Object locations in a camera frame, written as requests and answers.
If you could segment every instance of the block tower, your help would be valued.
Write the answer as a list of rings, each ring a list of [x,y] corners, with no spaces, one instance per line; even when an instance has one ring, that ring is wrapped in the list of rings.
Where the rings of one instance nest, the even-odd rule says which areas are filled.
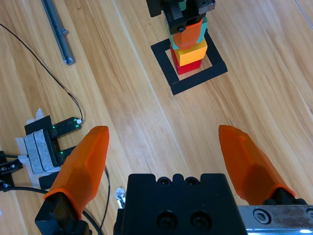
[[[165,15],[171,42],[171,56],[178,75],[200,68],[207,44],[206,13],[215,8],[214,0],[147,0],[151,17]]]

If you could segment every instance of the black tape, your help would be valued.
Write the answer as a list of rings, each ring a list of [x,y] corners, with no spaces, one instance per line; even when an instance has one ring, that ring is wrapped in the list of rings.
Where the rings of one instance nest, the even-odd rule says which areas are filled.
[[[204,39],[207,43],[206,55],[212,66],[181,81],[179,80],[170,59],[166,54],[166,51],[170,49],[170,40],[166,39],[151,46],[156,60],[158,61],[164,76],[171,87],[173,95],[186,91],[228,71],[225,62],[216,49],[207,30],[205,32]]]

